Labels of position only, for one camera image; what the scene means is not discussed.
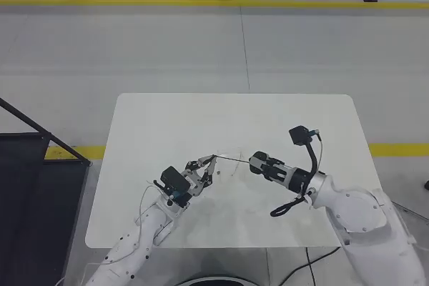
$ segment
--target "metal rod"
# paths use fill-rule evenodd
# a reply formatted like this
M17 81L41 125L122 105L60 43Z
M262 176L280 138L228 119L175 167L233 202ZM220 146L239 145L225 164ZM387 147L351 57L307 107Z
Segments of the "metal rod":
M49 132L48 130L46 130L42 126L38 125L32 119L28 118L24 113L20 112L18 109L16 109L12 105L10 105L8 102L4 101L1 97L0 97L0 107L5 109L9 113L13 114L15 117L19 118L21 121L25 122L30 127L35 129L36 131L42 133L44 136L47 136L48 138L50 138L51 141L58 144L60 147L64 148L66 151L68 151L70 154L72 154L76 158L80 159L83 162L83 164L86 164L88 166L91 164L91 162L87 158L85 158L83 155L76 152L69 145L65 144L59 138L55 137L51 132Z

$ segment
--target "floor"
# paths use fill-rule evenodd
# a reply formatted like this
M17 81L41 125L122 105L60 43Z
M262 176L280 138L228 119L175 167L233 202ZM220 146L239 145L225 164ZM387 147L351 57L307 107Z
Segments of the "floor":
M0 7L0 96L66 143L105 145L122 92L349 94L369 143L429 143L429 11ZM0 110L0 132L27 128ZM429 219L429 157L374 161L385 192ZM84 244L100 167L90 171L66 285L107 251ZM429 248L429 225L404 218ZM419 251L429 277L429 252ZM304 261L302 249L157 250L134 283L216 272L278 285ZM341 251L315 274L321 285L359 285ZM310 283L301 270L286 285Z

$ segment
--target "black panel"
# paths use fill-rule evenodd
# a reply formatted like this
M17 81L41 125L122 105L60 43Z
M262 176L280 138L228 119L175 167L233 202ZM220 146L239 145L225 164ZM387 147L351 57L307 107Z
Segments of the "black panel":
M54 285L61 278L86 170L79 160L45 161L6 286Z
M0 134L0 285L47 146L40 134Z

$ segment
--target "cable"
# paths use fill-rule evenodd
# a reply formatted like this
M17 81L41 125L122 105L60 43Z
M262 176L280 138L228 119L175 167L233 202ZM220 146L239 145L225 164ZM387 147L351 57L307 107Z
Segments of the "cable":
M321 165L321 160L322 160L322 140L321 140L321 136L320 136L319 133L317 134L317 138L320 140L320 146L321 146L321 148L320 148L320 159L319 159L319 161L317 161L315 174L320 170L320 165ZM310 157L312 158L312 162L314 162L314 160L316 160L316 156L315 156L315 153L313 152L313 150L311 148L310 143L307 145L307 149L308 149L308 152L310 153ZM308 183L310 183L310 182L307 182L307 184L303 184L302 185L302 189L301 189L301 192L300 192L300 196L301 197L298 197L298 198L294 199L292 202L288 202L287 204L284 204L281 207L277 207L276 209L274 209L273 211L270 212L270 216L272 216L272 217L280 217L280 216L284 215L286 212L289 212L289 210L291 209L291 207L294 207L296 204L304 202L305 198L304 198L303 192L307 189Z
M317 169L316 172L318 173L318 171L320 170L320 166L321 166L321 160L322 160L322 140L320 140L320 146L321 146L321 150L320 150L320 159L317 162Z
M291 276L293 276L293 275L294 275L294 273L296 273L297 271L299 271L299 270L301 270L302 268L305 268L305 267L307 267L307 266L310 266L311 264L316 263L316 262L320 261L321 259L326 258L327 256L333 255L333 254L334 254L334 253L336 253L339 249L340 249L340 247L337 247L337 248L335 248L333 251L331 251L331 252L327 253L326 255L323 255L322 257L317 258L316 260L313 260L313 261L312 261L312 262L310 262L310 263L307 263L307 264L305 264L305 265L302 265L302 266L297 267L296 269L294 269L293 271L291 271L291 273L290 273L288 276L286 276L286 278L285 278L285 279L284 279L284 280L283 280L283 281L282 281L278 286L283 286L283 285L286 283L286 281L287 281L289 278L291 278Z
M308 255L308 247L305 248L305 253L307 254L308 266L310 266L310 272L312 273L313 286L316 286L315 274L313 273L312 263L310 262L310 256Z
M62 281L64 281L64 279L65 279L65 276L63 276L59 281L57 281L55 286L59 286L59 284L62 283Z
M123 260L123 259L125 259L125 258L129 257L130 255L134 254L135 250L137 250L137 249L139 248L140 240L142 239L142 215L143 215L143 214L142 214L142 204L143 204L144 196L145 196L146 192L148 191L148 189L149 189L150 187L155 187L155 186L154 186L154 185L152 185L152 184L150 184L148 187L146 187L146 189L144 189L144 192L143 192L143 195L142 195L142 199L140 200L140 205L139 205L139 208L138 208L138 212L139 212L139 220L140 220L140 226L139 226L140 233L138 234L138 243L137 243L137 246L136 246L136 247L134 248L134 250L132 250L132 252L130 252L128 255L125 255L125 256L123 256L123 257L121 257L121 258L117 259L117 260L110 260L109 262L100 262L100 263L95 263L95 262L86 263L86 265L84 266L83 276L82 276L82 278L81 278L81 282L79 283L79 286L82 286L82 284L83 284L84 278L86 277L86 270L87 270L87 267L88 267L89 265L98 265L98 266L100 266L100 265L110 265L110 264L113 264L113 263L119 262L119 261L121 261L121 260ZM57 283L57 284L55 284L55 286L58 286L58 284L59 284L59 283L60 283L64 278L65 278L65 277L63 277L60 281L58 281L58 283Z
M232 161L243 162L243 163L248 163L249 164L248 161L244 161L244 160L238 160L238 159L233 159L233 158L226 158L226 157L221 157L221 156L217 156L217 155L213 155L213 156L216 156L218 158L223 158L223 159L227 159L227 160L232 160Z

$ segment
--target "floor seam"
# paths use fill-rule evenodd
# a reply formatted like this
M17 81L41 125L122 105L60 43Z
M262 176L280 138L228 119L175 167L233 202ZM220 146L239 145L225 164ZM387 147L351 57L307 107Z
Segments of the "floor seam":
M243 50L244 50L244 52L245 52L246 77L247 77L247 80L248 80L248 93L251 93L251 87L250 87L250 73L248 72L248 57L246 56L245 29L243 28L243 13L242 13L242 7L240 7L240 21L242 22Z
M269 277L269 285L272 285L272 281L270 280L269 252L267 248L265 248L265 260L267 261L267 275Z
M7 51L7 53L6 53L6 55L4 56L4 58L3 58L3 60L1 60L1 63L0 63L0 70L1 70L1 67L6 63L6 60L8 59L8 56L9 56L9 54L11 53L11 49L13 49L13 47L14 47L14 45L16 44L16 42L17 42L17 39L19 38L19 35L21 34L21 32L24 30L24 27L26 26L26 23L27 23L27 19L29 19L29 14L27 14L26 15L26 18L22 21L22 25L21 25L21 27L18 29L18 31L17 31L17 33L16 33L16 36L14 37L14 39L13 39L13 42L11 43L11 45L10 45L10 47L9 47L9 49L8 49L8 51Z

